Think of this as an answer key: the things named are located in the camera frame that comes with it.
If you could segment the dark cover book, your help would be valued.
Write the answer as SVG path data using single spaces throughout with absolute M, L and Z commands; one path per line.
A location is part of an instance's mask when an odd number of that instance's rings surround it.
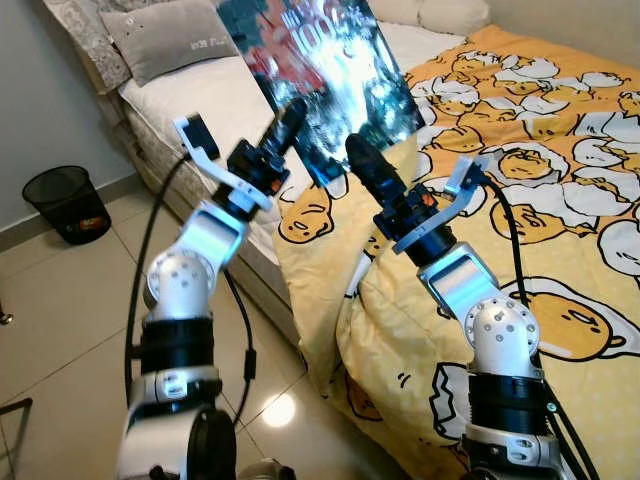
M 216 0 L 215 10 L 274 113 L 300 100 L 294 151 L 316 186 L 349 170 L 346 140 L 388 148 L 424 128 L 367 0 Z

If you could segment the orange wrapper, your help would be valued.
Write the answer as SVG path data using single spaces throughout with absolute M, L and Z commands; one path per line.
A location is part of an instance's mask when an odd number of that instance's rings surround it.
M 73 221 L 68 227 L 69 242 L 83 244 L 96 241 L 110 229 L 109 215 L 91 216 Z

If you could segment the grey pillow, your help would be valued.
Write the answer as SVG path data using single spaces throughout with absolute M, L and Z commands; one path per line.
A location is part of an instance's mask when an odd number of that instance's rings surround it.
M 170 0 L 100 17 L 137 84 L 198 61 L 239 54 L 209 0 Z

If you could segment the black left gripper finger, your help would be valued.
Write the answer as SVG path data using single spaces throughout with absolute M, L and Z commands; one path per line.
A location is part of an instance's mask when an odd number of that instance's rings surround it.
M 296 145 L 298 132 L 305 124 L 307 105 L 303 99 L 293 99 L 275 114 L 262 134 L 262 156 L 268 161 L 283 159 L 285 152 Z

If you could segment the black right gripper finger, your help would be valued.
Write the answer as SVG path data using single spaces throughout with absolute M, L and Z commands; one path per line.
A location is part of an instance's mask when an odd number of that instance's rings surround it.
M 349 170 L 380 206 L 392 206 L 402 200 L 406 186 L 396 169 L 385 160 L 379 148 L 361 134 L 349 134 L 346 140 Z

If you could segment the short cream bolster pillow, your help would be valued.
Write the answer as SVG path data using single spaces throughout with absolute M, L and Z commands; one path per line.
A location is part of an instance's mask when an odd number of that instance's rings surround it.
M 417 18 L 422 28 L 467 36 L 492 23 L 486 0 L 420 0 Z

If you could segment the black mesh trash bin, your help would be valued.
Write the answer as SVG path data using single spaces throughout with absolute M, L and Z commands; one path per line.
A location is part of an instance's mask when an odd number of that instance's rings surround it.
M 109 215 L 90 173 L 82 166 L 55 166 L 35 175 L 24 184 L 22 197 L 68 244 L 77 244 L 69 242 L 68 227 L 73 221 Z

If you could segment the black metal stand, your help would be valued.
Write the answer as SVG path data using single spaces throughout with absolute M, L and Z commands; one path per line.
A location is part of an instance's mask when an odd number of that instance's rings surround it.
M 1 480 L 17 480 L 17 467 L 33 404 L 35 401 L 32 397 L 0 404 L 0 439 L 5 445 L 5 467 Z

